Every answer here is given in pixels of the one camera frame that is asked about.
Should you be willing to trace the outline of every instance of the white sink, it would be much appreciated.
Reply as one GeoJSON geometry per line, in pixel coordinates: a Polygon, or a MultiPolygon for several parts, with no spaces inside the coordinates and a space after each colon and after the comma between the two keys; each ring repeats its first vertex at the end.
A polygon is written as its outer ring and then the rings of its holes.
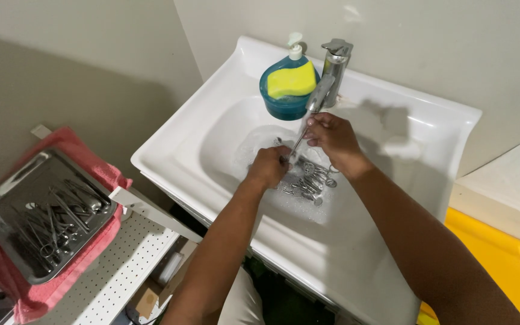
{"type": "MultiPolygon", "coordinates": [[[[300,121],[272,117],[258,90],[264,70],[286,55],[242,36],[226,63],[134,153],[134,166],[213,221],[255,150],[276,137],[295,140],[300,121]]],[[[311,60],[321,72],[323,62],[311,60]]],[[[331,112],[349,119],[369,157],[443,221],[481,111],[351,70],[339,93],[343,99],[331,112]]],[[[328,167],[320,149],[301,150],[328,167]]],[[[413,324],[419,300],[358,196],[341,175],[335,177],[338,186],[327,190],[320,207],[269,190],[252,248],[365,323],[413,324]]]]}

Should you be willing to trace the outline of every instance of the hand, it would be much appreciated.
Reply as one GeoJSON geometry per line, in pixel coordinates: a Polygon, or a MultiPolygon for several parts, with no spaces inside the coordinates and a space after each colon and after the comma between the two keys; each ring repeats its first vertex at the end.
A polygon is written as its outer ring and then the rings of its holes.
{"type": "Polygon", "coordinates": [[[330,113],[312,115],[304,138],[308,145],[321,147],[332,165],[347,178],[358,177],[372,163],[362,153],[350,122],[330,113]]]}
{"type": "Polygon", "coordinates": [[[289,155],[290,151],[291,149],[286,146],[260,149],[248,170],[245,181],[257,184],[263,190],[275,188],[291,167],[282,159],[289,155]]]}

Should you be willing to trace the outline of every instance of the white shelf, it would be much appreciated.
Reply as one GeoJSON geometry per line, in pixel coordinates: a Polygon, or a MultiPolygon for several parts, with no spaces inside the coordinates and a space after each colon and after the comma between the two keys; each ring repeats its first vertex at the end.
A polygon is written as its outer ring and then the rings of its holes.
{"type": "Polygon", "coordinates": [[[133,213],[100,255],[99,266],[82,274],[57,306],[33,324],[110,324],[179,236],[133,213]]]}

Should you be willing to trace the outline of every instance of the metal tray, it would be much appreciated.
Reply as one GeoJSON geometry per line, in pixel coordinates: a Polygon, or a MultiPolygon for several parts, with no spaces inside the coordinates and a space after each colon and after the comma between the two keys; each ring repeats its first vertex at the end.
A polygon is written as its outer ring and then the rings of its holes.
{"type": "MultiPolygon", "coordinates": [[[[63,152],[56,148],[45,149],[0,184],[0,245],[29,283],[45,283],[54,278],[112,217],[117,204],[108,197],[109,194],[105,187],[63,152]],[[93,190],[105,203],[96,214],[90,214],[88,218],[82,217],[89,227],[89,232],[78,231],[73,240],[66,240],[64,247],[69,252],[58,251],[59,260],[54,261],[56,265],[46,265],[42,256],[34,255],[33,249],[30,250],[25,241],[20,241],[19,238],[25,229],[19,228],[27,224],[25,212],[36,215],[32,211],[33,205],[29,203],[37,203],[40,206],[57,204],[50,194],[50,187],[64,188],[65,179],[93,190]]],[[[57,218],[62,222],[69,222],[67,215],[57,218]]]]}

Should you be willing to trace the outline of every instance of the sponge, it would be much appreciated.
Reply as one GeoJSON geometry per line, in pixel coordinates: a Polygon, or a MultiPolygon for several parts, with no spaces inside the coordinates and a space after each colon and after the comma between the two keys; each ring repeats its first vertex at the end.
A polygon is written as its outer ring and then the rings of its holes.
{"type": "Polygon", "coordinates": [[[307,95],[316,88],[314,65],[308,61],[298,68],[276,70],[268,75],[266,83],[268,96],[275,100],[286,95],[307,95]]]}

